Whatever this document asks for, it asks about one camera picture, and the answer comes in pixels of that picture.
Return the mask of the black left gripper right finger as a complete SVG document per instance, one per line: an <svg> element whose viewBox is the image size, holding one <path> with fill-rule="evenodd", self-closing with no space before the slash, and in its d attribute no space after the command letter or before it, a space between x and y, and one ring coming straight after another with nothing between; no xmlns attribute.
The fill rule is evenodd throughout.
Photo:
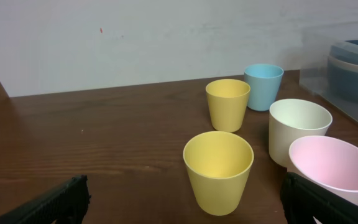
<svg viewBox="0 0 358 224"><path fill-rule="evenodd" d="M358 206L294 173L280 189L285 218L291 224L358 224Z"/></svg>

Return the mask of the beige large bowl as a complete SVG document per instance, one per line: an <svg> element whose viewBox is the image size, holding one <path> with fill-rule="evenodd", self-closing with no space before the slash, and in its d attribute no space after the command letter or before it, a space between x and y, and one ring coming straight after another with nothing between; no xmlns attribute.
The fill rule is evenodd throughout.
<svg viewBox="0 0 358 224"><path fill-rule="evenodd" d="M334 58L333 56L328 56L328 61L333 63L335 66L343 68L345 70L350 70L353 72L358 72L358 65L353 63L348 63L339 59Z"/></svg>

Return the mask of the light blue plastic cup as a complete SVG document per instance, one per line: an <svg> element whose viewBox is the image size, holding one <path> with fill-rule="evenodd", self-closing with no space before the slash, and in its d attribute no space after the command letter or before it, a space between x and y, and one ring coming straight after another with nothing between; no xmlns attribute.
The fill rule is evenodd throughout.
<svg viewBox="0 0 358 224"><path fill-rule="evenodd" d="M244 70L244 81L250 85L247 106L255 111L267 111L275 101L284 70L276 65L258 63Z"/></svg>

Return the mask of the yellow cup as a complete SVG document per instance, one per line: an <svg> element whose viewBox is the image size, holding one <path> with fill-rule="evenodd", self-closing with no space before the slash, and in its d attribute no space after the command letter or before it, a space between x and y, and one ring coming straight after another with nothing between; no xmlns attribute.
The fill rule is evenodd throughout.
<svg viewBox="0 0 358 224"><path fill-rule="evenodd" d="M206 85L211 124L217 131L238 131L244 119L250 85L236 79L220 79Z"/></svg>
<svg viewBox="0 0 358 224"><path fill-rule="evenodd" d="M245 139L224 131L201 133L186 143L183 160L202 210L224 216L237 208L254 161Z"/></svg>

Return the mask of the clear plastic storage bin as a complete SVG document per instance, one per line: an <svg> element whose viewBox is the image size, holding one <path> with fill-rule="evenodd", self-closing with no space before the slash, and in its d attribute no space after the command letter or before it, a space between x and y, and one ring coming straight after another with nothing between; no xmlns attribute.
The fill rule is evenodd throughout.
<svg viewBox="0 0 358 224"><path fill-rule="evenodd" d="M303 31L302 38L300 85L358 123L358 102L345 100L333 93L329 89L327 76L331 46L337 42L358 39L358 22L311 27Z"/></svg>

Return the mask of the white mint plastic cup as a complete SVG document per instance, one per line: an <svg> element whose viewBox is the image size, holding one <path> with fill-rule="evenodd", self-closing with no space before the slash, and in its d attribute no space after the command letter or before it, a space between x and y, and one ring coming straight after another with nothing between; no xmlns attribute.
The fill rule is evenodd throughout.
<svg viewBox="0 0 358 224"><path fill-rule="evenodd" d="M331 113L311 101L288 98L269 108L268 152L278 165L290 164L291 143L304 136L324 136L333 121Z"/></svg>

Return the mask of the pink plastic cup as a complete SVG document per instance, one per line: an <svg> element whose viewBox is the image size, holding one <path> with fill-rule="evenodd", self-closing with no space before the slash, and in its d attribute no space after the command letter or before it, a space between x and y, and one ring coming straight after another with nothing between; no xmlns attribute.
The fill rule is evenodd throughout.
<svg viewBox="0 0 358 224"><path fill-rule="evenodd" d="M358 205L358 147L328 136L305 136L289 147L287 171Z"/></svg>

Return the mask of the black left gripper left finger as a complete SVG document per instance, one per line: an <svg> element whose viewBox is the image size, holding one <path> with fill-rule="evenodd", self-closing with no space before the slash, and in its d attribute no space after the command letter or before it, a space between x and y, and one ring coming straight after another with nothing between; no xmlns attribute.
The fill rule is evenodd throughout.
<svg viewBox="0 0 358 224"><path fill-rule="evenodd" d="M0 216L0 224L81 224L90 204L88 178L79 175Z"/></svg>

